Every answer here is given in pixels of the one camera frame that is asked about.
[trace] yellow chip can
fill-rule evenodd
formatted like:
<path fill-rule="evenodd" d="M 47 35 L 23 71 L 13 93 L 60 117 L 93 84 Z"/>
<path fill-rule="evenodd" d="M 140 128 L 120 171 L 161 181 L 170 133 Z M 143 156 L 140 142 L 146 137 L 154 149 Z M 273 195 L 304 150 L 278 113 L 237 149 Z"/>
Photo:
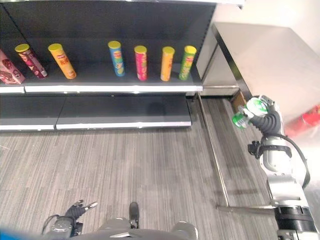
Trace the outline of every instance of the yellow chip can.
<path fill-rule="evenodd" d="M 174 59 L 175 49 L 171 46 L 162 48 L 161 80 L 168 82 L 170 80 L 172 62 Z"/>
<path fill-rule="evenodd" d="M 74 79 L 77 76 L 77 74 L 74 68 L 72 67 L 64 49 L 62 48 L 62 45 L 59 43 L 51 44 L 48 47 L 48 50 L 52 54 L 56 63 L 59 65 L 64 76 L 67 79 Z"/>

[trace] gray carpet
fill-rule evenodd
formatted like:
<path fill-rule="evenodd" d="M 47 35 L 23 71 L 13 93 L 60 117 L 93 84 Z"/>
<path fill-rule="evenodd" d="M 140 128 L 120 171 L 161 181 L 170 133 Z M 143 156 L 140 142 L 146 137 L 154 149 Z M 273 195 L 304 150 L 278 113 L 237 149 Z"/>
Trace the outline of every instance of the gray carpet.
<path fill-rule="evenodd" d="M 140 227 L 169 231 L 195 224 L 201 240 L 277 239 L 272 217 L 233 214 L 223 204 L 198 102 L 188 102 L 190 128 L 126 129 L 0 135 L 0 226 L 39 233 L 51 214 L 76 200 L 98 202 L 81 217 L 83 233 L 140 205 Z M 230 104 L 205 99 L 206 112 L 232 204 L 268 201 L 265 177 L 247 143 L 254 129 L 232 126 Z"/>

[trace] blue chip can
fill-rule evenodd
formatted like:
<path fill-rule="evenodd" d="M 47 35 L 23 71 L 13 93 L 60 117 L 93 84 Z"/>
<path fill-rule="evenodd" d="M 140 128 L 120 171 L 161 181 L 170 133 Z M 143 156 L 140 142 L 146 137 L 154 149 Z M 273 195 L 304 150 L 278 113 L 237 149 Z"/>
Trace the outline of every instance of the blue chip can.
<path fill-rule="evenodd" d="M 110 41 L 108 43 L 108 47 L 110 49 L 110 54 L 111 54 L 115 74 L 118 77 L 124 76 L 125 66 L 124 66 L 124 61 L 122 59 L 121 43 L 118 41 Z"/>

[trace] pink snack box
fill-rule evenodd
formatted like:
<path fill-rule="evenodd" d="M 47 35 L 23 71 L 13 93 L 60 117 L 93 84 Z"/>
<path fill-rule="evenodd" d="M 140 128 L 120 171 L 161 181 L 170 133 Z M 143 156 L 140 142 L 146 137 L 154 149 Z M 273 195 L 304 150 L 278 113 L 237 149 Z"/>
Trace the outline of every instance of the pink snack box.
<path fill-rule="evenodd" d="M 5 84 L 21 84 L 25 77 L 0 49 L 0 80 Z"/>

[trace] shelf back panel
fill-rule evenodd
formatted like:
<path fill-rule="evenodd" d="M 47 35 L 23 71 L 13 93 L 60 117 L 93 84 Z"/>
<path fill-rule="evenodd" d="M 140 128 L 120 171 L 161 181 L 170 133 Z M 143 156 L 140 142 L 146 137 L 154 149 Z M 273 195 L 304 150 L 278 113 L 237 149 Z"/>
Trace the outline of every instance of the shelf back panel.
<path fill-rule="evenodd" d="M 186 45 L 201 50 L 215 5 L 129 1 L 25 1 L 2 3 L 41 61 L 53 61 L 48 45 L 61 43 L 71 61 L 111 62 L 108 41 L 122 44 L 125 62 L 134 47 L 147 47 L 147 59 L 160 63 L 162 48 L 175 48 L 180 63 Z M 10 38 L 3 27 L 1 40 Z M 9 53 L 12 44 L 2 44 Z"/>

